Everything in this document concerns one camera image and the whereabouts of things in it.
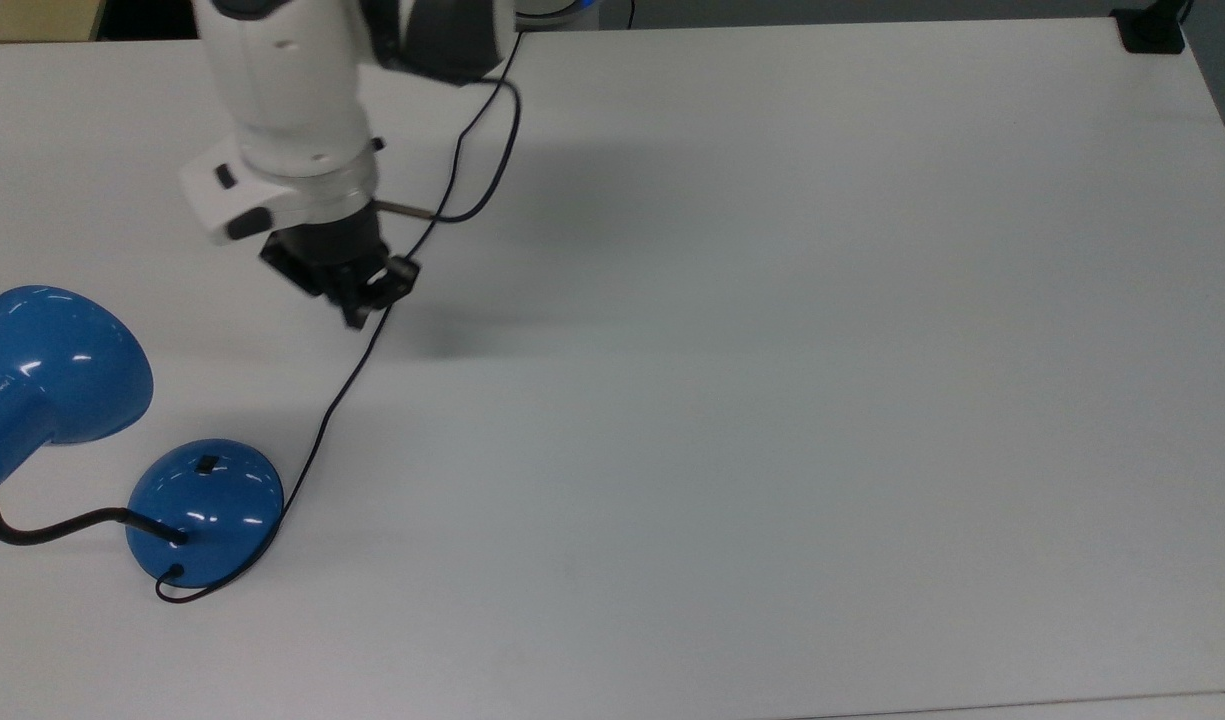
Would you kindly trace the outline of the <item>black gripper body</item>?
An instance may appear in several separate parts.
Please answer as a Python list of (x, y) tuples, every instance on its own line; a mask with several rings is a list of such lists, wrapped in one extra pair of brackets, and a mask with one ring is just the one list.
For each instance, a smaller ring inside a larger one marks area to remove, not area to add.
[(379, 269), (393, 273), (394, 304), (412, 291), (420, 273), (420, 264), (392, 253), (383, 241), (374, 202), (337, 222), (270, 233), (258, 256), (306, 295), (323, 298), (339, 310), (342, 288), (366, 284)]

